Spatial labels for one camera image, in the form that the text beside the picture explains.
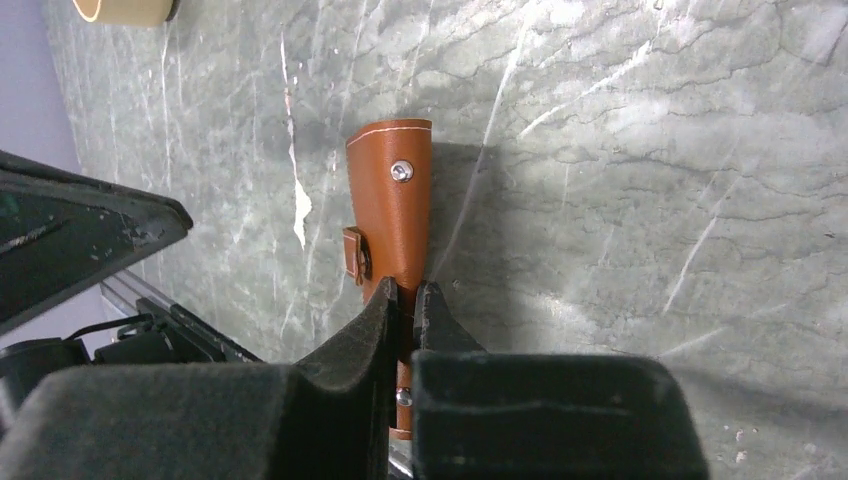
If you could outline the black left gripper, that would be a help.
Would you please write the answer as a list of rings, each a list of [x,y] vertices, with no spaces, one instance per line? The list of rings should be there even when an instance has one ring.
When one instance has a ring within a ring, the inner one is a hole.
[[[1,331],[185,238],[171,198],[1,154]]]

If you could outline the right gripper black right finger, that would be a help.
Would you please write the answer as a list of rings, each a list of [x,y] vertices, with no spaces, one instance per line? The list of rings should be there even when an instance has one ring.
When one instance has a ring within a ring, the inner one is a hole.
[[[627,355],[495,354],[439,286],[416,298],[412,471],[418,479],[705,479],[685,396]]]

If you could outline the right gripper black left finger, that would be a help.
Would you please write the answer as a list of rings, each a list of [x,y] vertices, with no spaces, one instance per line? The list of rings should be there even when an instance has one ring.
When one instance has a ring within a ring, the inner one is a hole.
[[[293,365],[79,366],[45,377],[1,442],[5,479],[384,479],[398,289]]]

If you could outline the brown leather card holder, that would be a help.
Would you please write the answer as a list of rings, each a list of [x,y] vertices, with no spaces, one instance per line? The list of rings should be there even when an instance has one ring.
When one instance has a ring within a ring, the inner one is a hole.
[[[385,277],[397,286],[396,420],[390,434],[409,440],[414,313],[428,251],[432,123],[420,118],[373,122],[351,135],[345,149],[355,218],[343,230],[345,268],[365,301]]]

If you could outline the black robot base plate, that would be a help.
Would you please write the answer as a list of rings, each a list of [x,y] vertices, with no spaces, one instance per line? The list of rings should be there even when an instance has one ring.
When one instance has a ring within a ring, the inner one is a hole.
[[[47,375],[83,365],[257,362],[259,358],[179,304],[148,298],[136,315],[1,350],[1,399],[19,405]]]

